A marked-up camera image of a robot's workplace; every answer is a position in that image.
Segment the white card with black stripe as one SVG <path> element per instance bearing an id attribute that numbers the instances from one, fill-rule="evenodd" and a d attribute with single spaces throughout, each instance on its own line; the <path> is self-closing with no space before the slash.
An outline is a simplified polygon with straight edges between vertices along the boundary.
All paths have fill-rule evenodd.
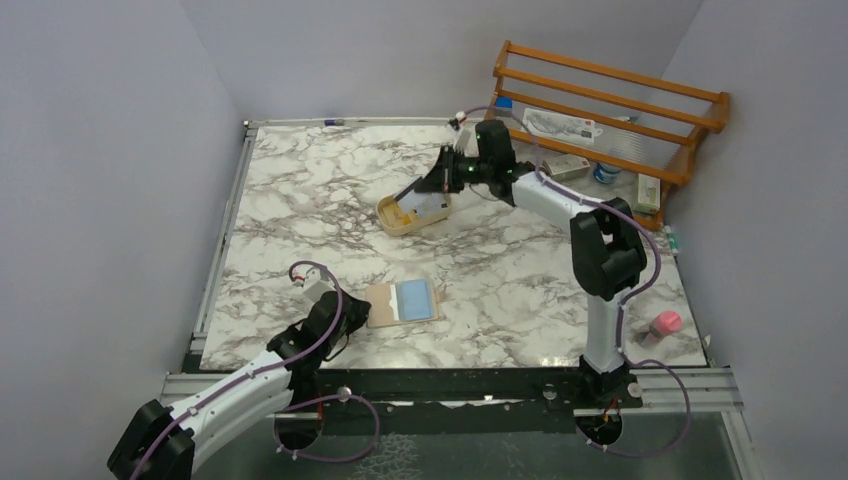
<path id="1" fill-rule="evenodd" d="M 414 213 L 414 208 L 419 203 L 420 200 L 422 200 L 427 195 L 443 195 L 443 194 L 440 194 L 440 193 L 436 193 L 436 194 L 416 193 L 414 191 L 414 185 L 415 185 L 416 181 L 419 180 L 420 178 L 421 178 L 421 176 L 419 176 L 418 178 L 413 180 L 411 183 L 409 183 L 402 190 L 396 192 L 393 196 L 394 200 L 403 208 L 403 210 L 405 212 L 407 212 L 410 215 L 410 217 L 415 216 L 416 219 L 418 219 L 418 218 L 417 218 L 417 215 Z"/>

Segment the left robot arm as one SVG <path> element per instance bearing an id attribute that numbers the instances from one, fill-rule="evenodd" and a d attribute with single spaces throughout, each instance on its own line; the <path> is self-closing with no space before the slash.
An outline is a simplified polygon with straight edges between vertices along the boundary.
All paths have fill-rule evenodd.
<path id="1" fill-rule="evenodd" d="M 366 323 L 370 310 L 369 302 L 346 292 L 324 292 L 306 318 L 239 370 L 170 405 L 142 405 L 109 455 L 108 470 L 117 479 L 189 479 L 261 419 L 320 406 L 320 366 L 339 340 Z"/>

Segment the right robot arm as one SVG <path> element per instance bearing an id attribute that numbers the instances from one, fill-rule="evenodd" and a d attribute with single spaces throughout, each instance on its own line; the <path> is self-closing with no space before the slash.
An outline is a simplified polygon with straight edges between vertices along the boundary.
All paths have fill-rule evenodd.
<path id="1" fill-rule="evenodd" d="M 588 301 L 577 393 L 585 404 L 600 407 L 616 395 L 629 373 L 621 331 L 626 298 L 647 266 L 639 225 L 623 199 L 582 196 L 540 168 L 519 162 L 502 121 L 482 121 L 474 136 L 477 155 L 442 146 L 434 166 L 413 188 L 417 193 L 456 194 L 467 186 L 485 185 L 495 198 L 539 215 L 566 233 L 573 275 Z"/>

